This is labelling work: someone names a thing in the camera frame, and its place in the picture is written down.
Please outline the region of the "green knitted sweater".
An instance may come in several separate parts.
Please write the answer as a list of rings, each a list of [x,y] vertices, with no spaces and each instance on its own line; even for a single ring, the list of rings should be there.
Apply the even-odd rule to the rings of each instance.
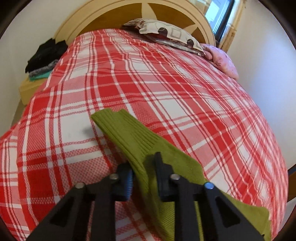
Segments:
[[[103,109],[91,116],[92,120],[120,150],[131,164],[145,206],[156,232],[162,240],[174,240],[175,212],[173,203],[161,202],[153,164],[160,152],[163,161],[192,183],[204,184],[202,166],[166,139],[146,128],[126,110]]]

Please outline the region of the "black folded clothes pile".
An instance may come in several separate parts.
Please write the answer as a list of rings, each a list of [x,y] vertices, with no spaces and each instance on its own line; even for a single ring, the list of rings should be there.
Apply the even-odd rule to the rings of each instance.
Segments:
[[[65,40],[56,42],[51,38],[41,44],[36,53],[28,60],[25,68],[25,73],[29,74],[29,80],[47,78],[67,49],[68,45]]]

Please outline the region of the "red white plaid bedspread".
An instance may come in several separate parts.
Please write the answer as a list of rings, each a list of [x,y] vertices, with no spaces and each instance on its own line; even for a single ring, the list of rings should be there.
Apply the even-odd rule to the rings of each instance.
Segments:
[[[266,240],[276,237],[287,168],[252,98],[199,56],[107,29],[74,40],[1,137],[1,218],[15,239],[25,240],[75,183],[98,182],[124,160],[91,119],[105,108],[127,111],[219,189],[256,205],[254,224]]]

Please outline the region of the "pink pillow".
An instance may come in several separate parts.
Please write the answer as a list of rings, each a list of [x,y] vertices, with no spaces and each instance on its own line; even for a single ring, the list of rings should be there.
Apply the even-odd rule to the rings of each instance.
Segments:
[[[234,80],[239,79],[235,65],[223,50],[208,44],[201,44],[201,47],[204,51],[204,58],[214,67]]]

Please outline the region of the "grey patterned pillow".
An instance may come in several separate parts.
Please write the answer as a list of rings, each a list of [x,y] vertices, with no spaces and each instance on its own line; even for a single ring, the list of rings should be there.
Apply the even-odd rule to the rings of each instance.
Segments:
[[[155,43],[187,51],[199,56],[204,56],[205,54],[196,38],[186,30],[175,25],[158,20],[137,18],[124,23],[122,26],[134,27],[141,35],[146,36]]]

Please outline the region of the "cream bedside table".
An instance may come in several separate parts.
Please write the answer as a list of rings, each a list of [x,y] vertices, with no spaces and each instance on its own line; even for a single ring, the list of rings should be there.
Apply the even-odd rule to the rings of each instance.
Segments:
[[[23,105],[27,105],[30,102],[32,96],[46,80],[47,78],[42,78],[31,81],[29,77],[27,77],[24,81],[22,81],[19,87],[19,92]]]

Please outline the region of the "beige patterned curtain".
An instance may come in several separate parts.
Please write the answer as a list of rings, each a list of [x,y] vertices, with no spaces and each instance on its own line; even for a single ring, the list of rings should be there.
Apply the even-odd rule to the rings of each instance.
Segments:
[[[228,52],[234,37],[237,32],[237,27],[241,19],[243,10],[245,9],[246,0],[235,0],[233,8],[230,12],[226,28],[223,32],[222,38],[219,43],[219,48],[224,52]]]

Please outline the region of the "cream wooden headboard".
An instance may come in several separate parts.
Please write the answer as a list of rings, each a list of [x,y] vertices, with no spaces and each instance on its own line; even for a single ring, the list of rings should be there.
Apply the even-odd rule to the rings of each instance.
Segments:
[[[69,45],[86,32],[119,29],[136,18],[159,20],[186,30],[200,43],[216,45],[214,33],[203,13],[189,1],[89,1],[60,25],[54,39]]]

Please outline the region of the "window with dark frame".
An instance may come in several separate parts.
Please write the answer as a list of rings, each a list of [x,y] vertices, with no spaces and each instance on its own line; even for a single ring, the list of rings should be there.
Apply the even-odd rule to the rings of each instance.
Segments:
[[[234,0],[213,0],[205,13],[205,17],[214,33],[216,44],[222,39],[234,2]]]

